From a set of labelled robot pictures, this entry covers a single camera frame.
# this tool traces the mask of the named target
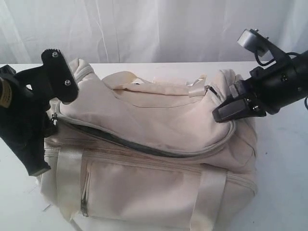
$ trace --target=canvas bag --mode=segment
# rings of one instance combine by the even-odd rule
[[[256,194],[253,118],[216,123],[212,111],[240,78],[210,84],[148,82],[131,72],[100,80],[70,63],[79,97],[51,102],[58,133],[45,139],[51,170],[41,193],[74,226],[74,215],[192,231],[225,230]]]

